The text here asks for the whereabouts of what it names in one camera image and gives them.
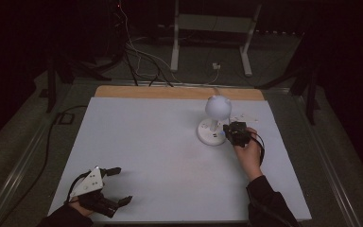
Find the cable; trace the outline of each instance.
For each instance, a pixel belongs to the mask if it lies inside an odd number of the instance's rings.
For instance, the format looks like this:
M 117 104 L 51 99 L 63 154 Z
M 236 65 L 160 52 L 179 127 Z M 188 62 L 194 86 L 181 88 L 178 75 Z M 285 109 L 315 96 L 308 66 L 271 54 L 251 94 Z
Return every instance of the cable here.
M 202 1 L 202 14 L 203 14 L 203 12 L 204 12 L 204 2 L 205 1 Z M 215 29 L 215 26 L 216 26 L 216 24 L 217 24 L 217 17 L 215 18 L 215 22 L 214 22 L 214 25 L 212 26 L 212 28 L 211 28 L 211 30 L 210 31 L 214 31 L 214 29 Z M 208 53 L 207 53 L 207 56 L 206 56 L 206 58 L 205 58 L 205 62 L 204 62 L 204 74 L 205 75 L 207 75 L 207 73 L 206 73 L 206 67 L 207 67 L 207 63 L 208 63 L 208 59 L 209 59 L 209 55 L 210 55 L 210 53 L 213 51 L 213 47 L 211 47 L 211 49 L 208 51 Z
M 134 80 L 134 85 L 135 86 L 138 86 L 137 78 L 135 77 L 134 68 L 131 66 L 130 59 L 129 59 L 129 55 L 127 53 L 125 54 L 125 59 L 127 61 L 127 65 L 129 66 L 132 79 Z
M 219 70 L 220 70 L 220 68 L 217 68 L 216 77 L 214 78 L 214 80 L 212 80 L 211 82 L 204 83 L 202 85 L 208 85 L 208 84 L 211 84 L 211 83 L 215 82 L 217 80 L 217 78 L 219 77 Z
M 160 60 L 161 62 L 163 62 L 163 63 L 167 66 L 167 68 L 169 68 L 169 71 L 170 71 L 170 66 L 169 66 L 169 65 L 168 65 L 168 64 L 167 64 L 164 60 L 162 60 L 161 58 L 156 57 L 156 56 L 151 55 L 151 54 L 148 54 L 148 53 L 143 52 L 143 51 L 141 51 L 141 50 L 137 50 L 137 49 L 134 47 L 134 45 L 133 45 L 133 43 L 132 43 L 132 40 L 131 40 L 131 38 L 130 38 L 129 29 L 128 29 L 128 21 L 129 21 L 129 18 L 128 18 L 128 16 L 126 15 L 125 11 L 123 11 L 123 9 L 122 9 L 122 2 L 121 2 L 121 0 L 119 0 L 119 8 L 120 8 L 120 11 L 123 13 L 123 15 L 124 15 L 124 16 L 125 16 L 125 18 L 126 18 L 125 26 L 126 26 L 126 31 L 127 31 L 127 34 L 128 34 L 128 37 L 129 37 L 129 42 L 130 42 L 130 44 L 127 44 L 127 45 L 128 45 L 128 46 L 129 46 L 132 50 L 134 50 L 134 51 L 135 51 L 135 53 L 136 53 L 136 56 L 138 56 L 137 69 L 134 71 L 134 73 L 138 75 L 138 70 L 140 69 L 141 56 L 139 56 L 139 53 L 140 53 L 140 54 L 145 54 L 145 55 L 147 55 L 147 56 L 150 56 L 150 57 L 152 57 L 152 58 L 156 58 L 156 59 Z M 173 75 L 173 73 L 172 73 L 171 71 L 170 71 L 170 74 L 172 75 L 172 77 L 173 77 L 173 79 L 174 79 L 174 80 L 176 80 L 176 81 L 177 81 L 177 82 L 179 82 L 179 83 L 182 83 L 181 81 L 179 81 L 178 79 L 176 79 L 176 78 L 175 78 L 175 76 Z
M 153 60 L 152 58 L 151 58 L 151 55 L 149 55 L 149 54 L 147 54 L 147 53 L 144 53 L 144 52 L 142 52 L 142 51 L 140 51 L 140 50 L 136 50 L 135 49 L 135 51 L 137 51 L 138 53 L 140 53 L 140 54 L 142 54 L 142 55 L 144 55 L 145 57 L 146 57 L 146 59 L 144 59 L 143 57 L 141 57 L 143 60 L 147 60 L 147 61 L 150 61 L 151 63 L 153 63 L 155 66 L 156 66 L 156 68 L 157 68 L 157 71 L 158 71 L 158 73 L 156 74 L 156 75 L 140 75 L 140 74 L 138 74 L 138 73 L 136 73 L 135 72 L 135 70 L 134 70 L 134 73 L 137 75 L 137 76 L 139 76 L 139 77 L 141 77 L 142 78 L 142 76 L 153 76 L 153 77 L 155 77 L 154 79 L 153 79 L 153 81 L 155 81 L 156 79 L 159 79 L 159 76 L 160 75 L 162 75 L 163 76 L 163 78 L 164 78 L 164 82 L 167 84 L 167 85 L 169 85 L 169 86 L 171 86 L 171 87 L 173 87 L 173 85 L 167 80 L 167 78 L 165 77 L 165 75 L 164 75 L 164 72 L 162 71 L 162 69 L 161 69 L 161 67 L 158 65 L 158 63 L 155 61 L 155 60 Z
M 64 204 L 69 203 L 70 202 L 70 194 L 73 191 L 73 188 L 75 187 L 76 183 L 82 179 L 82 178 L 86 178 L 88 176 L 88 174 L 90 174 L 91 171 L 80 174 L 73 182 L 72 185 L 70 186 L 69 192 L 67 193 L 67 197 L 66 197 L 66 201 L 64 202 Z
M 75 108 L 86 108 L 87 106 L 75 106 L 75 107 L 71 107 L 61 113 L 58 113 L 55 117 L 55 119 L 52 121 L 50 127 L 49 127 L 49 131 L 48 131 L 48 137 L 46 140 L 46 146 L 45 146 L 45 157 L 43 160 L 43 167 L 41 168 L 40 172 L 38 173 L 36 179 L 34 180 L 34 182 L 31 184 L 31 186 L 27 189 L 27 191 L 25 192 L 25 194 L 23 194 L 23 196 L 16 202 L 14 203 L 13 207 L 11 207 L 9 209 L 9 211 L 7 212 L 7 214 L 1 219 L 0 221 L 0 226 L 3 225 L 3 223 L 8 219 L 9 215 L 17 208 L 17 206 L 23 201 L 23 199 L 28 195 L 28 193 L 31 191 L 31 189 L 35 186 L 35 184 L 37 183 L 37 181 L 41 178 L 41 176 L 43 175 L 43 172 L 45 171 L 46 165 L 48 164 L 48 157 L 49 157 L 49 147 L 50 147 L 50 139 L 51 139 L 51 132 L 52 129 L 55 125 L 55 123 L 57 123 L 58 119 L 60 119 L 60 116 L 63 116 L 64 114 L 66 114 L 67 112 L 75 109 Z
M 260 140 L 261 143 L 254 137 L 251 136 L 251 134 L 256 135 Z M 265 156 L 265 144 L 264 144 L 264 140 L 261 138 L 261 136 L 255 132 L 250 131 L 250 139 L 253 140 L 261 149 L 261 154 L 259 156 L 259 165 L 262 164 L 262 161 L 264 161 L 264 156 Z

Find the white lamp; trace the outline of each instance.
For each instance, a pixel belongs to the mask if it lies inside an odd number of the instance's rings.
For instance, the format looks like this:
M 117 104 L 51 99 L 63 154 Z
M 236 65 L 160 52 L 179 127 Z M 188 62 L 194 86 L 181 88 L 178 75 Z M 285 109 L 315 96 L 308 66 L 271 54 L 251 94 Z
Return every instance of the white lamp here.
M 211 146 L 221 145 L 226 140 L 223 126 L 219 121 L 228 119 L 231 115 L 232 103 L 225 96 L 212 96 L 208 99 L 205 112 L 210 118 L 199 123 L 197 135 L 199 140 Z

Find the black sleeve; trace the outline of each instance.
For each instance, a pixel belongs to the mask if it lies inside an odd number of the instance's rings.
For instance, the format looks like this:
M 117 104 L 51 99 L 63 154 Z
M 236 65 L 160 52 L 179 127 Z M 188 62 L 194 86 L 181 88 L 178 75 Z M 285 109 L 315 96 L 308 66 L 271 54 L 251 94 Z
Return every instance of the black sleeve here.
M 273 191 L 265 176 L 254 179 L 248 186 L 249 219 L 254 227 L 299 226 L 280 192 Z
M 63 205 L 50 216 L 43 218 L 37 227 L 90 227 L 93 222 L 84 217 L 76 209 L 68 205 Z

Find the robotic hand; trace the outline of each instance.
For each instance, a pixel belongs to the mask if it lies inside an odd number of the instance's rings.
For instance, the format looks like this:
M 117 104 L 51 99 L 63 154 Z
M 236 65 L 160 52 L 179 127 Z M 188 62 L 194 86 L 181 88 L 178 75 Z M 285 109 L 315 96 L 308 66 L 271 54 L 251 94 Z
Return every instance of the robotic hand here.
M 73 181 L 64 203 L 69 203 L 70 197 L 77 196 L 78 202 L 82 207 L 112 218 L 118 208 L 130 203 L 132 196 L 125 197 L 118 202 L 106 199 L 101 193 L 104 185 L 102 178 L 105 175 L 112 176 L 119 174 L 120 171 L 120 167 L 111 169 L 96 167 L 92 171 L 79 175 Z M 83 181 L 73 190 L 75 184 L 82 178 Z

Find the white table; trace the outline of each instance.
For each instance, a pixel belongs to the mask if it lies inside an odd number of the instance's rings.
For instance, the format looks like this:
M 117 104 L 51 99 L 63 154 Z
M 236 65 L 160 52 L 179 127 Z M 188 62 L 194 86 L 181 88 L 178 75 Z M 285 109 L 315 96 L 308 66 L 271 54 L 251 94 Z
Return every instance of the white table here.
M 220 91 L 232 100 L 232 116 L 241 118 L 243 114 L 248 125 L 263 137 L 266 154 L 262 169 L 274 190 L 282 192 L 297 219 L 310 219 L 281 135 L 261 93 Z M 247 221 L 248 180 L 232 146 L 229 142 L 207 146 L 196 136 L 199 121 L 206 117 L 207 100 L 203 97 L 213 93 L 213 89 L 203 88 L 101 87 L 91 99 L 49 213 L 62 205 L 79 174 L 100 166 L 122 168 L 120 175 L 104 178 L 105 197 L 117 201 L 131 195 L 133 199 L 113 218 L 92 215 L 96 222 Z M 254 100 L 241 100 L 250 96 Z

